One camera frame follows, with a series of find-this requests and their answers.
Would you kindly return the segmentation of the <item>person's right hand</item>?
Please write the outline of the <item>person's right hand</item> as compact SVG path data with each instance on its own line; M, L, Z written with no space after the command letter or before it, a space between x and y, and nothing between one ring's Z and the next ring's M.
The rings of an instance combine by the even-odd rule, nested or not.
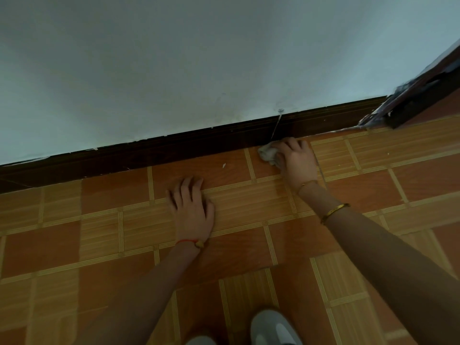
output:
M316 160L312 150L310 155L277 153L277 158L283 178L298 196L302 196L308 186L318 184Z

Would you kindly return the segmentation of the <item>dark brown wooden baseboard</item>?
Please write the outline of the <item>dark brown wooden baseboard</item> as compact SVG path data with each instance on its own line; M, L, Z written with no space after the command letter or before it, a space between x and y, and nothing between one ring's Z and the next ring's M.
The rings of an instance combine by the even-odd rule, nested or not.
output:
M353 128L386 96L0 166L0 194Z

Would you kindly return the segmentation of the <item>grey white shoe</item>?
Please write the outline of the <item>grey white shoe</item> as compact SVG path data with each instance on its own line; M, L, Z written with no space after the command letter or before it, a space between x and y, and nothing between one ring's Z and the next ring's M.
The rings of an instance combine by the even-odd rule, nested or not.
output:
M199 335L192 337L184 345L217 345L217 343L208 335Z
M276 310L262 310L252 318L251 345L303 345L298 333Z

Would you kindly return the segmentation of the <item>dark wooden door frame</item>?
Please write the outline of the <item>dark wooden door frame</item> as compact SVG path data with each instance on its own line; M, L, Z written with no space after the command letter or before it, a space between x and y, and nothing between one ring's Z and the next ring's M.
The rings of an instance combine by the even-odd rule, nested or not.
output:
M398 86L357 128L383 125L396 129L460 88L460 39L423 71Z

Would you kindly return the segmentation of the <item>person's left hand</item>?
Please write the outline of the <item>person's left hand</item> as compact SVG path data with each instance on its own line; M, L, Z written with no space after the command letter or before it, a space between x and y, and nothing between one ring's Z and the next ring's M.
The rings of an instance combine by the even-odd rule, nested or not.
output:
M205 202L207 199L201 193L203 179L193 177L193 187L191 186L193 201L188 205L182 205L181 202L182 180L176 184L173 190L170 190L177 205L177 210L171 210L176 230L176 244L190 243L201 249L212 231L212 228L208 228L206 225Z

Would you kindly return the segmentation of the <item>white cleaning cloth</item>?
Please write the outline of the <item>white cleaning cloth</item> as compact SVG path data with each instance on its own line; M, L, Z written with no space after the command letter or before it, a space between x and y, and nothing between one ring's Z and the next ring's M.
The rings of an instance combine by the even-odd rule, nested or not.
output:
M270 143L263 145L257 149L257 153L262 161L267 162L270 166L281 169L281 164L277 158L278 149L274 147L274 144L278 141L271 141Z

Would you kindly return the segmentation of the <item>gold bangle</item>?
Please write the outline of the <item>gold bangle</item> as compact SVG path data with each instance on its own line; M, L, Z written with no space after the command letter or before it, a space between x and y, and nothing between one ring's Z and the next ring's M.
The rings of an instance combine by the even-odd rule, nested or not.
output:
M349 203L343 203L343 204L340 204L338 205L337 207L331 209L330 211L328 211L320 220L320 223L321 225L325 225L325 222L326 220L332 215L334 214L335 212L343 209L343 208L348 208L350 207L351 205Z

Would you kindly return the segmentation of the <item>person's right forearm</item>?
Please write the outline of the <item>person's right forearm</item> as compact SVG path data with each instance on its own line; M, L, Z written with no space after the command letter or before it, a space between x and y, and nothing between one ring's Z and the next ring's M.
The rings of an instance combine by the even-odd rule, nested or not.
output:
M301 198L320 219L342 204L319 184ZM325 226L415 341L460 343L459 280L351 207L332 214Z

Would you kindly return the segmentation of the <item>person's left forearm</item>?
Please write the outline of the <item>person's left forearm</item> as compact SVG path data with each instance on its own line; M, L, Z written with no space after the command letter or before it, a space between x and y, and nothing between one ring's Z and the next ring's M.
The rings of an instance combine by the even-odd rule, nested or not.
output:
M73 345L146 345L177 284L200 249L176 244L167 257L123 290Z

